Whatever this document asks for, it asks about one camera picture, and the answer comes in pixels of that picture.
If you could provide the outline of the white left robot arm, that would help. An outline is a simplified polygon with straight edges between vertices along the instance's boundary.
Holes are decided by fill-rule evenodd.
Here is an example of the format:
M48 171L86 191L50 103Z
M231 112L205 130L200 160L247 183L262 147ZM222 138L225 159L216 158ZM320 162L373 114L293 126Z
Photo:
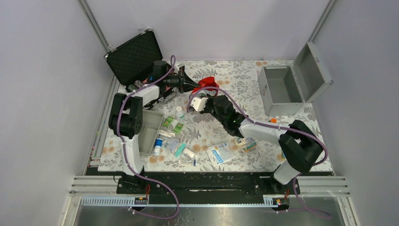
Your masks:
M129 94L114 95L108 126L121 139L123 172L133 176L128 181L128 188L132 192L139 194L146 187L145 179L136 176L144 168L139 150L144 106L157 101L168 90L177 89L179 93L185 93L198 87L199 84L186 74L184 65L175 66L158 60L153 63L152 72L142 87Z

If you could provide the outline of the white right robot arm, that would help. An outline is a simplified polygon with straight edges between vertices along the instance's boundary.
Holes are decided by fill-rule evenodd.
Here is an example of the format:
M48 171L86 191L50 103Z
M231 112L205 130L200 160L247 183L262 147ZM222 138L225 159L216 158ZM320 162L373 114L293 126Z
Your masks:
M272 174L270 188L276 194L288 189L288 183L301 173L309 172L321 153L323 143L300 120L290 124L255 121L242 110L234 108L227 96L191 96L188 107L215 117L227 133L234 137L253 138L278 145L286 160Z

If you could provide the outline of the red first aid pouch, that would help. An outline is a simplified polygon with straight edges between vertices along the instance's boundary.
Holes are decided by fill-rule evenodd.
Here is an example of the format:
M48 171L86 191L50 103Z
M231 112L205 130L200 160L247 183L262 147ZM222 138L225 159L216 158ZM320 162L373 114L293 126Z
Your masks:
M219 87L219 85L216 83L215 78L213 76L206 77L198 82L199 87L194 88L193 91L191 92L191 95L197 92L200 88L204 87ZM211 96L215 97L218 95L218 90L216 89L204 89L199 92L199 95L206 95L206 96Z

